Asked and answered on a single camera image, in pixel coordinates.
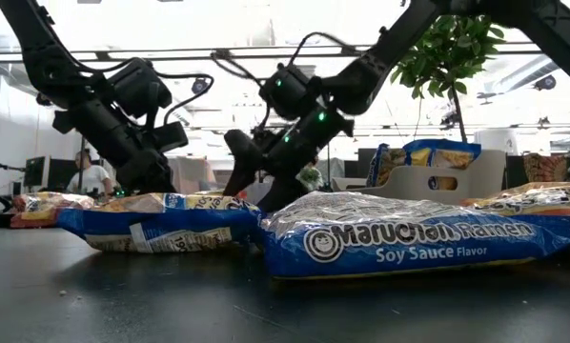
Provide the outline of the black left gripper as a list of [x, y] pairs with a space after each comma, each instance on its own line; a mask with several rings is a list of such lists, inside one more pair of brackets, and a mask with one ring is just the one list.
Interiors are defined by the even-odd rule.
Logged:
[[76, 130], [116, 167], [116, 179], [129, 191], [176, 192], [173, 171], [145, 130], [119, 109], [100, 100], [78, 103], [56, 111], [52, 126], [61, 133]]

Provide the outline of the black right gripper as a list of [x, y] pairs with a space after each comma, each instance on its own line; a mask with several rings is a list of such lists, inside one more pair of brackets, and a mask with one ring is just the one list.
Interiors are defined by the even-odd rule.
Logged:
[[308, 189], [299, 180], [304, 167], [340, 132], [352, 137], [354, 127], [354, 120], [334, 108], [316, 107], [301, 117], [266, 154], [264, 170], [276, 178], [257, 206], [276, 212], [305, 195]]

